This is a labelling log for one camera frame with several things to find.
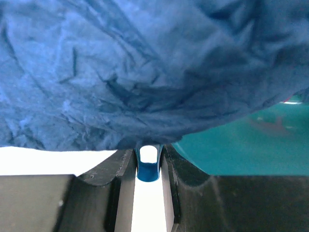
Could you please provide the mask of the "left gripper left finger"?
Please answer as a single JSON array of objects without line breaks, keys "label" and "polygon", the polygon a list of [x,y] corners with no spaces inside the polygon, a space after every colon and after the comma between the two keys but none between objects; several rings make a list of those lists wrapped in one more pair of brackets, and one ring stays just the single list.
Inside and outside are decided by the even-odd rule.
[{"label": "left gripper left finger", "polygon": [[129,232],[136,158],[133,150],[0,151],[3,232]]}]

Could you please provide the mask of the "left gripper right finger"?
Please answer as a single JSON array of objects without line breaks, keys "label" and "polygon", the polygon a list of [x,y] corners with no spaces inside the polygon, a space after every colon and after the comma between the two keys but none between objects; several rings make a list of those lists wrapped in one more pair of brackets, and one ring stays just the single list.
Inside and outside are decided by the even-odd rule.
[{"label": "left gripper right finger", "polygon": [[161,174],[169,232],[306,232],[309,179],[213,176],[163,147]]}]

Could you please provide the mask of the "blue plastic dustpan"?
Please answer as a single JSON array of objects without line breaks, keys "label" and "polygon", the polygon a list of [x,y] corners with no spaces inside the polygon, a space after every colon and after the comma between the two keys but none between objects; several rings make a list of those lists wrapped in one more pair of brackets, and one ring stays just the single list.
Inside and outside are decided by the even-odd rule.
[{"label": "blue plastic dustpan", "polygon": [[137,158],[137,178],[143,182],[154,182],[160,177],[160,162],[163,145],[153,145],[156,149],[156,159],[154,163],[141,161],[141,147],[135,148]]}]

